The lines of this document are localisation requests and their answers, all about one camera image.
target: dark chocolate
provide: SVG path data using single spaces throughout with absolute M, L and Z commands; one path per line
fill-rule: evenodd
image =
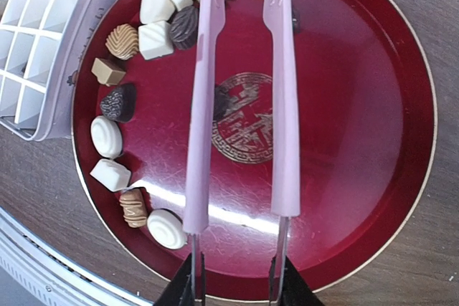
M 198 40 L 199 12 L 194 6 L 187 6 L 177 12 L 171 23 L 169 36 L 180 50 L 190 49 Z
M 297 34 L 301 31 L 300 12 L 292 6 L 292 24 L 293 33 Z
M 215 86 L 214 91 L 214 121 L 223 120 L 230 107 L 230 95 L 226 87 L 221 85 Z
M 100 102 L 102 114 L 109 120 L 126 123 L 134 116 L 137 90 L 134 84 L 115 88 Z

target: leaf-shaped chocolate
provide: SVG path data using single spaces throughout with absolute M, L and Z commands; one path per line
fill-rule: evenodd
M 198 21 L 198 9 L 192 5 L 177 12 L 169 31 L 171 41 L 177 48 L 185 50 L 196 44 L 198 40 Z

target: pink tongs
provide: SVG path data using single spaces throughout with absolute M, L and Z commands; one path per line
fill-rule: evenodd
M 265 0 L 263 20 L 273 35 L 273 191 L 280 217 L 270 276 L 270 305 L 280 305 L 290 218 L 300 215 L 300 128 L 293 45 L 292 0 Z
M 196 69 L 186 167 L 184 231 L 191 234 L 191 296 L 205 303 L 199 235 L 209 226 L 209 172 L 214 112 L 215 46 L 225 21 L 224 0 L 200 0 Z
M 300 146 L 291 0 L 265 0 L 263 19 L 273 34 L 273 196 L 280 216 L 278 251 L 270 301 L 283 288 L 290 218 L 300 214 Z M 225 22 L 224 0 L 201 0 L 197 63 L 186 168 L 184 231 L 192 237 L 191 295 L 204 304 L 204 256 L 199 236 L 209 225 L 209 172 L 214 109 L 215 47 Z

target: ice cube tray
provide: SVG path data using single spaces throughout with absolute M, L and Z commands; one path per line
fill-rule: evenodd
M 116 0 L 8 0 L 0 18 L 0 123 L 25 140 L 70 136 L 86 45 Z

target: white plastic base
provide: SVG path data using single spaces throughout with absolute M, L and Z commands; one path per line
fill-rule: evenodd
M 0 208 L 0 269 L 49 306 L 150 306 L 46 245 Z

